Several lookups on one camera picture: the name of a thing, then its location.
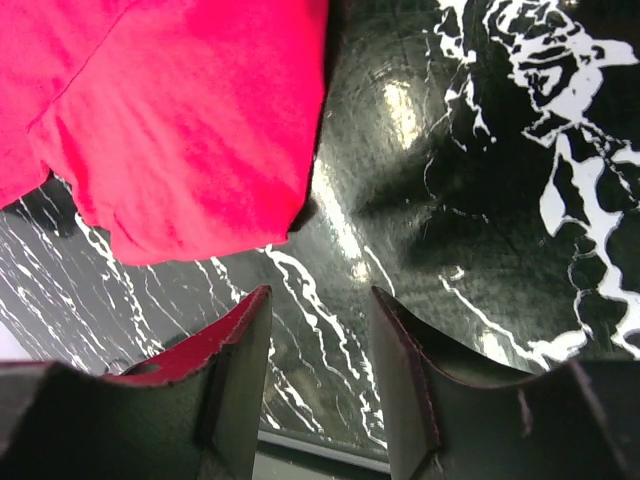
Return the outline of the aluminium table edge rail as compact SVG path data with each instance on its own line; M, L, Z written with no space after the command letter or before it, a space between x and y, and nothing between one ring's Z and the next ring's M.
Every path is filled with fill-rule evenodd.
M253 479L390 479L385 461L284 436L258 433Z

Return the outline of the red t-shirt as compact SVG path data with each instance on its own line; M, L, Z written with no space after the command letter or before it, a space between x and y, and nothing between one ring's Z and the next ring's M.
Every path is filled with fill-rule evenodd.
M1 202L50 175L123 263L284 243L325 98L325 1L5 1Z

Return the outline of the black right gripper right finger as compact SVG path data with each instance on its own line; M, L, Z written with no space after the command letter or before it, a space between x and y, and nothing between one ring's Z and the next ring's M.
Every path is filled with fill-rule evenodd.
M395 479L635 479L639 365L495 362L371 292L374 373Z

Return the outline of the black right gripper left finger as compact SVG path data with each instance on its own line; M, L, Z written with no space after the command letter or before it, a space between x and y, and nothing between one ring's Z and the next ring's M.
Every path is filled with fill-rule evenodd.
M3 363L2 477L250 478L271 321L271 290L261 286L119 375Z

